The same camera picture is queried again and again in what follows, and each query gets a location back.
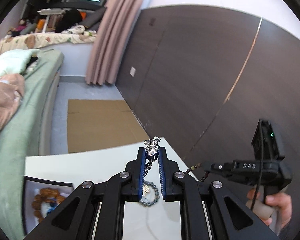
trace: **cardboard sheet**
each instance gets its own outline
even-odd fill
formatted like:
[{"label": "cardboard sheet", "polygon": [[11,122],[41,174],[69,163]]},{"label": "cardboard sheet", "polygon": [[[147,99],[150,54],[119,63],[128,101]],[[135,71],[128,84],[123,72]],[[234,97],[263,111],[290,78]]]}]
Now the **cardboard sheet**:
[{"label": "cardboard sheet", "polygon": [[68,102],[68,152],[117,147],[148,139],[124,100]]}]

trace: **green bedsheet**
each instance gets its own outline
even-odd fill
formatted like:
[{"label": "green bedsheet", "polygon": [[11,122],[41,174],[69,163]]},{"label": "green bedsheet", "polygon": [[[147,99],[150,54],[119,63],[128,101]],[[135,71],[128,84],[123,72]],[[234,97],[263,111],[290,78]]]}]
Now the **green bedsheet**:
[{"label": "green bedsheet", "polygon": [[0,227],[10,240],[24,237],[22,186],[26,156],[39,153],[42,112],[56,72],[63,63],[58,50],[41,51],[38,65],[25,76],[25,95],[0,132]]}]

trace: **floral bedding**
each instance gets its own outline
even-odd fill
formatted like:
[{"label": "floral bedding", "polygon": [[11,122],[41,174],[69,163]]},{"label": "floral bedding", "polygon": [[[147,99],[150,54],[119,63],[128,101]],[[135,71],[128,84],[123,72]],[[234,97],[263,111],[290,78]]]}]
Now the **floral bedding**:
[{"label": "floral bedding", "polygon": [[70,42],[73,44],[91,43],[96,39],[96,34],[84,32],[83,34],[62,33],[35,33],[10,37],[0,41],[0,53],[12,49],[39,49],[53,44]]}]

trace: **pink blanket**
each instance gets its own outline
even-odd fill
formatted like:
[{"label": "pink blanket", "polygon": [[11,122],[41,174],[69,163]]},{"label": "pink blanket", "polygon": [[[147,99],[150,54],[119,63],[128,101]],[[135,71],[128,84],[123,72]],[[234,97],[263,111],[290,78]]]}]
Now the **pink blanket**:
[{"label": "pink blanket", "polygon": [[17,111],[25,90],[25,80],[20,74],[0,78],[0,130]]}]

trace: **orange object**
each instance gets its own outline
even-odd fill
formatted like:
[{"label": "orange object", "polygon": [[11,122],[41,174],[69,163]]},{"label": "orange object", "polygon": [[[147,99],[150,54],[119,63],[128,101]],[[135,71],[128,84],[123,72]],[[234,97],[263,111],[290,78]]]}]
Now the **orange object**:
[{"label": "orange object", "polygon": [[85,12],[80,12],[80,14],[82,16],[82,20],[84,20],[86,18],[86,16],[87,16],[87,13],[85,13]]},{"label": "orange object", "polygon": [[44,26],[44,23],[45,23],[46,19],[40,19],[38,24],[37,24],[37,28],[39,30],[42,30],[43,29],[43,26]]}]

